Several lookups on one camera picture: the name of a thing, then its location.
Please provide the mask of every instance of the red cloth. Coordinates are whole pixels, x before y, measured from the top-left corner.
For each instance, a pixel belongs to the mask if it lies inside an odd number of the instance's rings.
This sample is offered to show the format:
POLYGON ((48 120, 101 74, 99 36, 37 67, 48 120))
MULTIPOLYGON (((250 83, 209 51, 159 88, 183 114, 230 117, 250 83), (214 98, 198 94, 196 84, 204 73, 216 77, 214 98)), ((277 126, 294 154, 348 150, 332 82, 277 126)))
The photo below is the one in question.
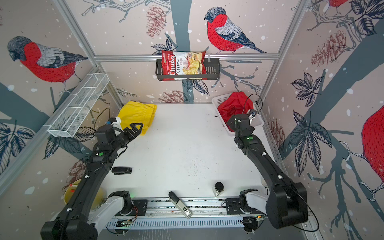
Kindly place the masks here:
MULTIPOLYGON (((247 95, 243 92, 232 93, 227 100, 220 104, 217 109, 225 123, 227 123, 233 115, 241 114, 243 112, 244 103, 247 98, 247 95)), ((253 103, 250 99, 248 99, 245 104, 244 113, 247 113, 249 109, 253 109, 253 103)))

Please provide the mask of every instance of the black basket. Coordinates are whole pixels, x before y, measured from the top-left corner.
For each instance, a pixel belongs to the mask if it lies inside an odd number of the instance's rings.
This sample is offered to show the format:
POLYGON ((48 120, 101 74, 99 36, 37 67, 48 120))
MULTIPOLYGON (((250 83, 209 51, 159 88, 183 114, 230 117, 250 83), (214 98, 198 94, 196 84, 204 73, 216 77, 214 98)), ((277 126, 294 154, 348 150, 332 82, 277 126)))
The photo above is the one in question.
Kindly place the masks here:
POLYGON ((178 80, 194 80, 191 78, 202 78, 202 80, 218 80, 220 78, 220 59, 211 58, 204 59, 204 66, 207 74, 183 74, 183 75, 163 75, 163 67, 161 66, 161 59, 156 60, 156 75, 159 81, 163 81, 164 78, 185 78, 175 79, 178 80))

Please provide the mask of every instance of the red bird belly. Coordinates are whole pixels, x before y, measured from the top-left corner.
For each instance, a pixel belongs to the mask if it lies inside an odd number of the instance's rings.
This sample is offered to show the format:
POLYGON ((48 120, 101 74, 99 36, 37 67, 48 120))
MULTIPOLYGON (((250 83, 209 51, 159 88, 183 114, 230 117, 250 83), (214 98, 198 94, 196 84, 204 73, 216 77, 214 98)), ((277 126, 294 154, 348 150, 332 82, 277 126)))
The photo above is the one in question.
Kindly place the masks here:
POLYGON ((243 45, 225 40, 215 31, 216 28, 224 26, 226 22, 227 15, 224 14, 218 15, 212 23, 207 22, 208 39, 212 45, 217 47, 220 51, 236 51, 237 49, 243 47, 243 45))
POLYGON ((24 47, 26 61, 20 61, 26 66, 36 77, 47 82, 64 82, 69 79, 75 70, 76 63, 70 63, 68 65, 59 68, 45 68, 39 66, 37 61, 41 57, 39 47, 35 43, 29 43, 24 47))
POLYGON ((341 6, 343 3, 346 3, 348 0, 329 0, 329 5, 331 7, 341 6))
POLYGON ((384 106, 364 123, 362 145, 364 156, 384 182, 384 106))

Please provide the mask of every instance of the gray floor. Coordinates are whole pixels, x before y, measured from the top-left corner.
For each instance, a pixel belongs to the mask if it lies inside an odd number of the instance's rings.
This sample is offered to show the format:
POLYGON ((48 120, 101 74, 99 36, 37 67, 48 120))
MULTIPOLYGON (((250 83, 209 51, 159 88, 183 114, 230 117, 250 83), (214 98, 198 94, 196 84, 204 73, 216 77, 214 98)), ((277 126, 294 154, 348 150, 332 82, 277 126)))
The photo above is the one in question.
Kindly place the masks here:
POLYGON ((101 231, 98 240, 306 240, 305 234, 294 227, 275 229, 265 220, 255 234, 245 232, 242 228, 183 228, 160 230, 131 230, 123 235, 115 235, 107 230, 101 231))

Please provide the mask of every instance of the bird's head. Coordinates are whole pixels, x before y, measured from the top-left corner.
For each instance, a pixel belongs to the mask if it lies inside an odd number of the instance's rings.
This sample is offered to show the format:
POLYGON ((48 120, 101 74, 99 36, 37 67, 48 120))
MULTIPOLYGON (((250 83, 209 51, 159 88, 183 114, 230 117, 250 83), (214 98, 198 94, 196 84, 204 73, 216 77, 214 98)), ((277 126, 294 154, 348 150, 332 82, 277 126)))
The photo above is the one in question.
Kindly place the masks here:
POLYGON ((226 14, 224 8, 213 7, 207 11, 207 14, 205 15, 204 19, 208 20, 209 23, 212 23, 214 19, 221 14, 224 14, 224 15, 226 14))
POLYGON ((8 42, 9 55, 11 56, 13 61, 17 59, 20 59, 21 61, 26 61, 24 47, 30 42, 32 41, 24 36, 14 37, 8 42))

